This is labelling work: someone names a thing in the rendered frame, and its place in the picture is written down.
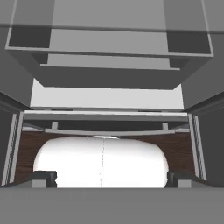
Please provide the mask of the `white round object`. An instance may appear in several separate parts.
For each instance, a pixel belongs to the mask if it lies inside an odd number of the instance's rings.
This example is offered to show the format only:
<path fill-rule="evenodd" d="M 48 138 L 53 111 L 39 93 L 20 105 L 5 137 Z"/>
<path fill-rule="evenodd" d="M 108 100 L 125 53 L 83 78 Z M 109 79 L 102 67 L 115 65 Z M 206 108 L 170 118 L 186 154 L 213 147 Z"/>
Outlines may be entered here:
<path fill-rule="evenodd" d="M 169 165 L 153 143 L 67 136 L 44 143 L 33 169 L 57 172 L 59 188 L 163 188 Z"/>

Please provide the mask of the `grey fridge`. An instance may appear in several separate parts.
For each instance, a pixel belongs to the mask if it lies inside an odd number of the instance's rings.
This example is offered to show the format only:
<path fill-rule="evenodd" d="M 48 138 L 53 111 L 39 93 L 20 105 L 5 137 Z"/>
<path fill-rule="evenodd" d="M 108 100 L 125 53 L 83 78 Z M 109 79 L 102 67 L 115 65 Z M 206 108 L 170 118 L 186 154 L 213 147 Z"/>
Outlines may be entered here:
<path fill-rule="evenodd" d="M 28 109 L 184 111 L 224 91 L 224 0 L 0 0 L 0 94 Z"/>

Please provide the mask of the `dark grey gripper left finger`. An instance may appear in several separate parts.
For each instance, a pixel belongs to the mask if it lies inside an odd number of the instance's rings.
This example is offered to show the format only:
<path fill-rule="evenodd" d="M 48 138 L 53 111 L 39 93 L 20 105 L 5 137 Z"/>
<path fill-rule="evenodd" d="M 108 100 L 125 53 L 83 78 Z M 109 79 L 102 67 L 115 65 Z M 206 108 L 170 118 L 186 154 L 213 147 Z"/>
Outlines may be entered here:
<path fill-rule="evenodd" d="M 8 187 L 56 188 L 56 171 L 34 171 L 22 183 L 9 183 Z"/>

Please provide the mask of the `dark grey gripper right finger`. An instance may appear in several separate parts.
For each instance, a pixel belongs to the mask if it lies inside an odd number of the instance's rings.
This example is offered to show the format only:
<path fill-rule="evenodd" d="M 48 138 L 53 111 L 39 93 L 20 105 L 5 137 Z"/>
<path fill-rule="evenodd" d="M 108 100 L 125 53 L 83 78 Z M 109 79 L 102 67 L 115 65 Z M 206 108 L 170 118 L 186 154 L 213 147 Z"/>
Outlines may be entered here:
<path fill-rule="evenodd" d="M 189 172 L 168 171 L 167 186 L 171 188 L 208 188 L 216 187 L 216 184 L 198 178 Z"/>

